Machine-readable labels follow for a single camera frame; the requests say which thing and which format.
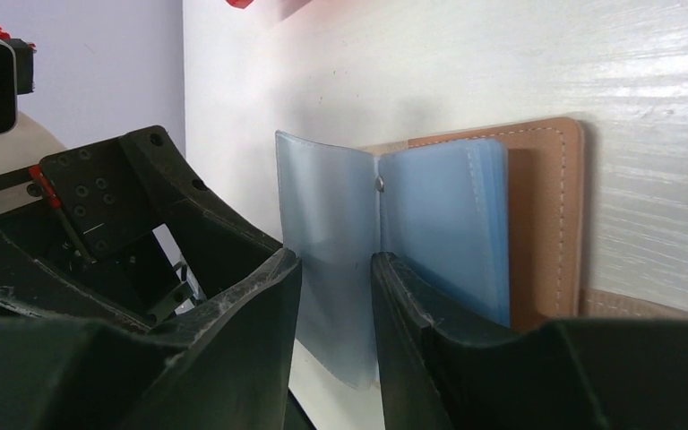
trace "card holder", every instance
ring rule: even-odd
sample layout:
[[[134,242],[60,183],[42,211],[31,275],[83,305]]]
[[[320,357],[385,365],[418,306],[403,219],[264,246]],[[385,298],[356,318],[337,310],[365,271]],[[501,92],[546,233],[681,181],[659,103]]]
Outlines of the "card holder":
[[[506,151],[460,139],[375,156],[277,134],[284,246],[303,262],[297,338],[355,387],[376,375],[370,259],[403,258],[508,325]]]

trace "tan leather cover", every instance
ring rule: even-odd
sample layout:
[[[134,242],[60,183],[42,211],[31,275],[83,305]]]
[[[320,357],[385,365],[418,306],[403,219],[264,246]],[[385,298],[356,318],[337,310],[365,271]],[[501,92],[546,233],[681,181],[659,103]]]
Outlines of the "tan leather cover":
[[[493,137],[508,149],[511,326],[578,314],[584,140],[579,123],[551,118],[411,139],[409,148]]]
[[[581,290],[579,314],[593,317],[625,318],[681,318],[688,319],[688,312],[658,305],[639,298],[608,293],[597,289]]]

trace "white wall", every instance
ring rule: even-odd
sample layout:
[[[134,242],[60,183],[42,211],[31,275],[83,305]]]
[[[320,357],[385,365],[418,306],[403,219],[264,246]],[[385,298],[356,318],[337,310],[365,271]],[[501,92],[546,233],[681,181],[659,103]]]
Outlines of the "white wall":
[[[68,147],[165,126],[185,148],[179,0],[0,0],[0,26],[36,44],[19,107]]]
[[[186,0],[184,19],[189,161],[269,234],[276,129],[361,147],[567,114],[589,125],[586,285],[688,311],[688,1]],[[377,395],[295,353],[320,428],[377,428]]]

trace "black screw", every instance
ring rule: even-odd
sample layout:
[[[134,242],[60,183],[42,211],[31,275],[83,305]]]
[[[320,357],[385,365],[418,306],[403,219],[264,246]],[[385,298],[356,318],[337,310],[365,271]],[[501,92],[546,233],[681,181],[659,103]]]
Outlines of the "black screw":
[[[81,218],[88,215],[88,211],[86,211],[85,206],[83,206],[81,204],[74,207],[73,213],[76,216],[81,217]]]
[[[88,196],[88,187],[85,185],[78,185],[75,187],[75,193],[80,197]]]
[[[162,141],[162,136],[156,133],[149,134],[149,142],[154,146],[162,146],[164,141]]]
[[[35,184],[28,184],[27,191],[30,197],[40,197],[42,195],[40,187]]]

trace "card wallet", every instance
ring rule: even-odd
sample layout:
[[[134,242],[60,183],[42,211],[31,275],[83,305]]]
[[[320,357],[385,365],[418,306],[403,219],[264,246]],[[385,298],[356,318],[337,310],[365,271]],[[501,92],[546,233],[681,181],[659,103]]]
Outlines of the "card wallet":
[[[457,139],[374,155],[277,135],[284,246],[303,262],[297,339],[342,381],[375,377],[370,259],[399,255],[510,324],[506,149]]]

